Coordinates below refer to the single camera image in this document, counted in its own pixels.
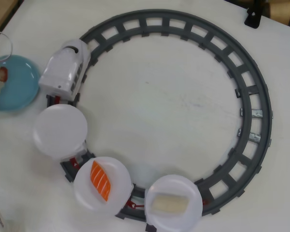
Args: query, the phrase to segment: white table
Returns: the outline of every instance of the white table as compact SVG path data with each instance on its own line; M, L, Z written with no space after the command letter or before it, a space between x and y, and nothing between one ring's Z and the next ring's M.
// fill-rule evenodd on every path
M148 8L200 16L236 38L258 64L275 115L261 172L243 196L203 217L193 231L290 232L289 27L267 18L257 30L246 27L245 10L222 0L26 0L4 32L14 54L42 72L64 41L114 15ZM0 55L7 52L0 37ZM241 119L234 89L223 67L195 44L159 35L118 44L100 57L82 89L88 146L97 156L119 159L145 187L165 174L197 180L223 163L236 142ZM104 217L77 204L59 162L32 142L32 125L45 107L40 92L25 110L0 113L2 214L23 222L27 232L143 232L145 223ZM253 132L258 126L252 125ZM224 188L215 186L214 196Z

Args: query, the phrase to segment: circular track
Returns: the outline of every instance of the circular track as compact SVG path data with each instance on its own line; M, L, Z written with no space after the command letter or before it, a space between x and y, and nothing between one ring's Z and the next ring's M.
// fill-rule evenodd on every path
M162 18L162 25L148 26L146 21L148 18ZM170 20L172 19L183 21L185 23L184 28L180 29L177 27L171 27ZM124 23L131 20L138 20L139 27L126 30ZM206 30L207 34L202 37L191 32L194 25ZM117 29L118 34L105 39L102 32L112 27ZM261 169L261 163L271 142L270 135L273 117L267 85L265 84L255 61L232 36L212 23L197 16L171 10L134 11L115 16L91 28L81 37L81 40L87 44L92 40L96 40L99 46L92 51L91 61L88 68L94 66L97 63L98 57L104 51L110 51L112 45L115 43L129 41L130 38L135 35L142 35L142 37L145 37L149 36L150 33L157 32L161 33L162 36L168 36L169 34L178 35L182 40L192 40L197 42L201 49L210 50L215 55L215 59L218 62L222 62L227 67L228 75L230 78L233 78L237 84L235 93L237 98L241 98L242 109L240 109L240 114L243 117L242 126L238 130L239 140L236 146L229 151L228 159L223 165L219 165L210 177L195 181L195 184L198 186L203 198L203 216L207 214L215 214L220 211L222 206L227 204L233 198L240 197L244 193L245 187ZM223 50L219 49L211 42L213 37L218 37L227 46ZM236 53L242 60L243 64L237 67L229 58L231 53ZM254 86L246 86L242 77L242 74L248 71L254 80ZM251 108L249 96L253 94L258 94L261 102L262 109L259 109L257 112L255 109L252 110ZM261 136L251 131L253 117L258 117L262 120ZM245 150L248 141L258 144L257 150L251 159L243 155L243 151ZM229 172L238 162L245 165L246 171L239 180L235 181ZM217 184L219 181L223 181L227 185L228 191L214 199L209 188ZM145 189L135 186L131 197L133 196L144 198ZM127 206L120 211L117 217L122 219L131 218L146 221L144 210L131 209Z

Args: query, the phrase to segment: salmon sushi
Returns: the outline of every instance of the salmon sushi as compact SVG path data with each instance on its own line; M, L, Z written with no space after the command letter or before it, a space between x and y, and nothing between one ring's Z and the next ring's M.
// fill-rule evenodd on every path
M96 161L93 161L90 179L98 193L107 201L110 194L110 181L103 168Z

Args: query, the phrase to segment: blue plate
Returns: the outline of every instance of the blue plate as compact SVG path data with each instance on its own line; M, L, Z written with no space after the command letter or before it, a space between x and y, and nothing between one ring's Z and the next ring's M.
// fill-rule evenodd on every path
M0 66L8 69L8 80L0 92L0 111L24 108L38 93L38 69L30 60L17 55L0 62Z

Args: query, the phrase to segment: white plate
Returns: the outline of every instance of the white plate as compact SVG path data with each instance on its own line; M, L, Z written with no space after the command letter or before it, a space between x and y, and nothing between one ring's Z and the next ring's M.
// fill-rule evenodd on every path
M91 182L90 172L93 161L97 161L106 172L110 184L108 201L103 200ZM116 215L129 199L133 189L130 174L126 167L111 157L97 157L85 163L74 180L76 199L86 208Z
M43 110L35 120L33 139L42 153L63 159L82 146L87 132L87 120L79 109L56 104Z
M182 215L160 215L152 213L151 205L158 194L184 196L189 199L186 211ZM186 232L200 219L203 201L197 186L180 175L166 175L158 179L148 190L145 199L147 221L158 231Z

